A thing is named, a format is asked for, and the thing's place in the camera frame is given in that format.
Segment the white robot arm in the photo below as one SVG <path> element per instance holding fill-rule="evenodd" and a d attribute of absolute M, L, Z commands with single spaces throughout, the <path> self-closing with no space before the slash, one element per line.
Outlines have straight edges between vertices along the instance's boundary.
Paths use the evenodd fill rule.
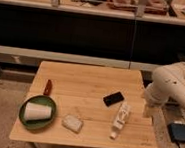
<path fill-rule="evenodd" d="M 185 62 L 162 65 L 151 73 L 152 83 L 143 92 L 145 108 L 143 115 L 151 117 L 171 97 L 185 109 Z"/>

